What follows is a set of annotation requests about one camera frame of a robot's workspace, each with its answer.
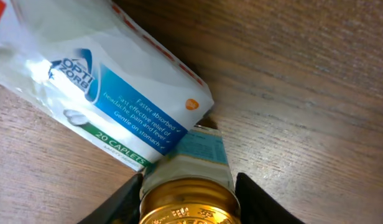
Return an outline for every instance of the brand logo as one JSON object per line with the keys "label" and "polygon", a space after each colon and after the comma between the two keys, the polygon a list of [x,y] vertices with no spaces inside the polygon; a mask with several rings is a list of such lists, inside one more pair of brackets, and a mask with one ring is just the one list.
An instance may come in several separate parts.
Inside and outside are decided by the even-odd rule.
{"label": "brand logo", "polygon": [[188,99],[186,101],[186,109],[188,110],[195,110],[198,108],[198,103],[197,101],[195,101],[194,99]]}
{"label": "brand logo", "polygon": [[57,72],[63,73],[79,89],[88,92],[91,83],[95,80],[92,75],[92,54],[88,49],[76,49],[76,58],[63,58],[51,62],[49,79],[54,79]]}

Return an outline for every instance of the black object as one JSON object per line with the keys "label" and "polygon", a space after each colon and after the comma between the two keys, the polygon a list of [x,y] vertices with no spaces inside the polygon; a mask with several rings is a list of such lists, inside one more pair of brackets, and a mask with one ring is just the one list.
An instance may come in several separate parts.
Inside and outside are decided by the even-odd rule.
{"label": "black object", "polygon": [[242,224],[303,224],[245,173],[237,175],[236,196],[241,206]]}
{"label": "black object", "polygon": [[139,191],[143,175],[136,174],[78,224],[138,224]]}
{"label": "black object", "polygon": [[[142,174],[136,174],[79,224],[139,224]],[[303,224],[246,174],[239,173],[236,196],[242,224]]]}

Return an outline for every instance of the green label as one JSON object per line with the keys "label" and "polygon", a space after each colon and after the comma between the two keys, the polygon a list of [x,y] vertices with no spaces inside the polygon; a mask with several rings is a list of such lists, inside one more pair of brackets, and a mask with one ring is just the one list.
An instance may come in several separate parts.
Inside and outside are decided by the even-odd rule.
{"label": "green label", "polygon": [[143,166],[149,166],[151,164],[147,159],[143,158],[138,153],[130,150],[128,147],[119,143],[117,140],[113,139],[108,134],[102,132],[99,128],[93,126],[91,123],[81,125],[80,127],[84,129],[85,131],[88,131],[90,134],[98,138],[100,141],[106,143],[109,147],[115,148],[117,151],[131,158],[137,163]]}

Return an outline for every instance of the wooden table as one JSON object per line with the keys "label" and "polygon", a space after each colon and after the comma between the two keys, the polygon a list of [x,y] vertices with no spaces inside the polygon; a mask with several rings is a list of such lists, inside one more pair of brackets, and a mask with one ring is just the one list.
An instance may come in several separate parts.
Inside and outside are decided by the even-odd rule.
{"label": "wooden table", "polygon": [[[234,174],[307,223],[383,223],[383,0],[120,2],[209,84]],[[133,173],[0,86],[0,223],[75,223]]]}

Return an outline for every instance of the gold lid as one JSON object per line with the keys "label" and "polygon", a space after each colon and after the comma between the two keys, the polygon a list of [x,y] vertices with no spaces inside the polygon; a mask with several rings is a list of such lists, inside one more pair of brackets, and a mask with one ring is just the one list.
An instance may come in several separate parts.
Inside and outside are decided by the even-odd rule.
{"label": "gold lid", "polygon": [[166,182],[146,194],[140,224],[240,224],[240,206],[227,188],[203,178]]}

